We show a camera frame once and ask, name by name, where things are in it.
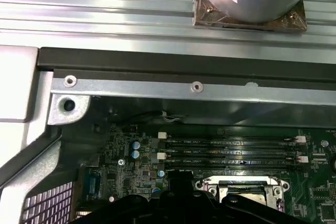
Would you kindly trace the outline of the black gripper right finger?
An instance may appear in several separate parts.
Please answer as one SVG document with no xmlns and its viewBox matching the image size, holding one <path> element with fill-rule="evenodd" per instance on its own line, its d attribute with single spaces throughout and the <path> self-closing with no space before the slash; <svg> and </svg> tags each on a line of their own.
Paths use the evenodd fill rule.
<svg viewBox="0 0 336 224">
<path fill-rule="evenodd" d="M 182 172 L 185 223 L 303 223 L 284 211 L 289 185 L 268 176 L 210 176 L 195 181 Z"/>
</svg>

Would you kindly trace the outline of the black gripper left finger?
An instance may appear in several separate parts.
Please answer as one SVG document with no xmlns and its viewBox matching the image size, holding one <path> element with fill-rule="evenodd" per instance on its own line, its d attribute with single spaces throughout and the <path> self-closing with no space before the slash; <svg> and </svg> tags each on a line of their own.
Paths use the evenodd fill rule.
<svg viewBox="0 0 336 224">
<path fill-rule="evenodd" d="M 167 174 L 168 187 L 146 199 L 128 195 L 80 217 L 75 223 L 168 223 L 169 215 L 176 212 L 182 189 L 182 172 Z"/>
</svg>

